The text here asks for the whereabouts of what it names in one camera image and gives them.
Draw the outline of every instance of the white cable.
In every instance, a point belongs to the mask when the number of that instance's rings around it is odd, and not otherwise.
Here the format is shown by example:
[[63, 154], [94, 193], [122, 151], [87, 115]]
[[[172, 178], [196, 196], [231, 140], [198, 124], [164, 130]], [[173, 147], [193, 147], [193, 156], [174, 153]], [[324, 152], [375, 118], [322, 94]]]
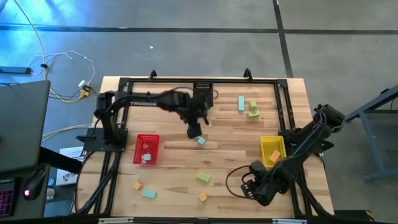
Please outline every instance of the white cable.
[[70, 127], [67, 127], [67, 128], [59, 129], [59, 130], [56, 130], [56, 131], [52, 131], [50, 133], [43, 134], [43, 137], [46, 137], [48, 135], [50, 135], [50, 136], [45, 138], [45, 139], [43, 139], [42, 142], [46, 141], [47, 139], [51, 138], [52, 136], [54, 136], [54, 135], [56, 135], [58, 133], [61, 133], [63, 131], [68, 131], [68, 130], [72, 130], [72, 129], [76, 129], [76, 128], [90, 128], [90, 127], [91, 127], [91, 124], [79, 124], [79, 125], [74, 125], [74, 126], [70, 126]]
[[[33, 26], [33, 23], [32, 23], [32, 22], [30, 21], [30, 19], [27, 17], [25, 11], [21, 8], [21, 6], [20, 6], [19, 3], [17, 2], [17, 0], [14, 0], [14, 2], [17, 4], [18, 8], [19, 8], [19, 9], [21, 10], [21, 12], [24, 14], [24, 16], [25, 16], [25, 18], [27, 19], [27, 21], [29, 22], [30, 26], [33, 28], [34, 32], [36, 33], [37, 39], [39, 40], [39, 44], [40, 44], [40, 47], [41, 47], [41, 49], [42, 49], [43, 64], [46, 64], [46, 63], [45, 63], [45, 58], [46, 58], [46, 56], [45, 56], [45, 54], [44, 54], [43, 43], [42, 43], [42, 40], [40, 39], [39, 34], [37, 33], [37, 30], [36, 30], [35, 26]], [[85, 59], [87, 59], [87, 57], [84, 56], [84, 55], [82, 55], [82, 54], [79, 54], [79, 53], [77, 53], [77, 52], [74, 52], [74, 53], [76, 53], [76, 54], [78, 54], [78, 55], [84, 57]], [[89, 60], [89, 61], [91, 62], [92, 66], [93, 66], [94, 74], [95, 74], [94, 62], [93, 62], [92, 60], [90, 60], [90, 59], [87, 59], [87, 60]], [[43, 68], [43, 70], [42, 70], [40, 73], [43, 73], [43, 78], [44, 78], [44, 80], [47, 80], [47, 68]], [[50, 91], [51, 91], [58, 99], [60, 99], [62, 102], [65, 102], [65, 103], [74, 103], [74, 102], [77, 102], [77, 101], [79, 101], [79, 100], [81, 100], [81, 99], [83, 98], [83, 97], [79, 97], [79, 98], [77, 98], [77, 99], [75, 99], [75, 100], [64, 100], [64, 99], [62, 99], [61, 96], [58, 96], [58, 94], [55, 92], [55, 90], [54, 90], [51, 86], [50, 86]]]
[[[80, 54], [80, 53], [78, 53], [78, 52], [76, 52], [76, 51], [74, 51], [74, 50], [70, 50], [70, 51], [68, 51], [68, 52], [62, 52], [62, 53], [52, 53], [52, 54], [48, 54], [48, 55], [45, 56], [45, 58], [47, 58], [47, 57], [49, 57], [49, 56], [52, 56], [52, 57], [51, 57], [50, 59], [48, 59], [45, 63], [48, 64], [49, 61], [53, 60], [56, 56], [59, 56], [59, 55], [66, 55], [69, 59], [73, 59], [71, 56], [68, 55], [68, 53], [75, 53], [75, 54], [77, 54], [77, 55], [79, 55], [79, 56], [82, 56], [85, 60], [91, 62], [91, 67], [93, 68], [93, 74], [91, 75], [91, 78], [90, 78], [90, 80], [88, 81], [88, 84], [90, 84], [90, 82], [92, 81], [92, 79], [93, 79], [94, 76], [95, 76], [94, 62], [93, 62], [92, 60], [90, 60], [88, 57], [86, 57], [86, 56], [84, 56], [84, 55], [82, 55], [82, 54]], [[31, 66], [31, 65], [36, 61], [36, 60], [32, 60], [33, 58], [39, 57], [39, 56], [41, 56], [41, 55], [35, 55], [35, 56], [33, 56], [33, 57], [29, 60], [29, 63], [28, 63], [28, 66], [27, 66], [27, 67]], [[43, 68], [39, 73], [32, 73], [32, 75], [40, 75], [40, 74], [43, 72], [43, 70], [44, 70], [44, 68]]]

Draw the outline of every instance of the keyboard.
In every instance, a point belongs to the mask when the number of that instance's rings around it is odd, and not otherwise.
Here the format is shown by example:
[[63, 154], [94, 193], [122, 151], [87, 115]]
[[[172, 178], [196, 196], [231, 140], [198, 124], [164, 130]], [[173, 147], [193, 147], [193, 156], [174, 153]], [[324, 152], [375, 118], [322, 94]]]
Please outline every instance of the keyboard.
[[0, 180], [0, 219], [12, 216], [17, 195], [15, 186], [15, 179]]

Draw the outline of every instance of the green block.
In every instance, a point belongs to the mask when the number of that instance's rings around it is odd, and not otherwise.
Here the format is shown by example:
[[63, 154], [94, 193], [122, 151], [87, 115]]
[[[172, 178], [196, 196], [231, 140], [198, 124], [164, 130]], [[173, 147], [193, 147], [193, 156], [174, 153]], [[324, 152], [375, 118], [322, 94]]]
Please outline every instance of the green block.
[[142, 196], [149, 197], [149, 198], [155, 198], [156, 197], [156, 191], [154, 191], [154, 190], [143, 190], [142, 191]]
[[257, 108], [257, 103], [255, 101], [250, 102], [249, 107], [250, 107], [251, 110], [255, 110]]
[[260, 116], [260, 111], [257, 110], [255, 113], [248, 112], [248, 118], [258, 118]]
[[209, 182], [210, 181], [210, 175], [204, 174], [202, 172], [198, 173], [197, 178], [200, 180], [203, 180], [204, 182]]
[[145, 161], [150, 161], [151, 160], [150, 154], [144, 154], [144, 160]]

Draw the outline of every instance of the yellow basket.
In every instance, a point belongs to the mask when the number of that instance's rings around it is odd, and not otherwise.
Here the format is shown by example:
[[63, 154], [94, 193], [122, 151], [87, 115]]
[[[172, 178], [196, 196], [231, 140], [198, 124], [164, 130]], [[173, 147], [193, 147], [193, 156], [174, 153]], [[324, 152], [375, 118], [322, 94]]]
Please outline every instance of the yellow basket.
[[272, 168], [276, 163], [269, 160], [275, 150], [280, 152], [280, 156], [276, 162], [286, 158], [284, 138], [282, 136], [261, 136], [262, 163], [267, 169]]

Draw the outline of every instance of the toy block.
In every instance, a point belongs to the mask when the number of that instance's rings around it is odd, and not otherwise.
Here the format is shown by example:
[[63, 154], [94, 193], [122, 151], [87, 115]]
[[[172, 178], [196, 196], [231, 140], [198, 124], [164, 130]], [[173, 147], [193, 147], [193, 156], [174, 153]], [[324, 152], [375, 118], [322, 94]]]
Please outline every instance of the toy block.
[[257, 108], [257, 103], [255, 101], [250, 102], [250, 110], [255, 110]]
[[145, 161], [150, 161], [151, 160], [150, 154], [144, 154], [144, 160]]
[[134, 184], [134, 189], [136, 189], [136, 190], [140, 190], [141, 187], [142, 187], [142, 185], [141, 185], [139, 182], [136, 182], [136, 183]]
[[202, 193], [199, 195], [199, 199], [201, 202], [204, 202], [205, 200], [207, 200], [207, 195], [205, 193]]
[[257, 110], [255, 113], [248, 112], [248, 118], [258, 118], [260, 116], [260, 111]]
[[238, 97], [238, 110], [244, 111], [244, 97], [243, 96]]
[[280, 152], [275, 150], [272, 153], [272, 155], [270, 156], [269, 160], [272, 161], [272, 162], [276, 162], [276, 160], [278, 160], [279, 156], [280, 156]]
[[198, 143], [201, 144], [201, 145], [204, 145], [205, 142], [206, 142], [205, 139], [202, 138], [202, 137], [199, 137], [197, 141], [198, 141]]
[[210, 181], [210, 175], [204, 174], [202, 172], [198, 173], [197, 178], [204, 181], [204, 182], [209, 182]]
[[142, 191], [142, 196], [149, 197], [149, 198], [155, 198], [156, 197], [156, 191], [154, 191], [154, 190], [143, 190]]

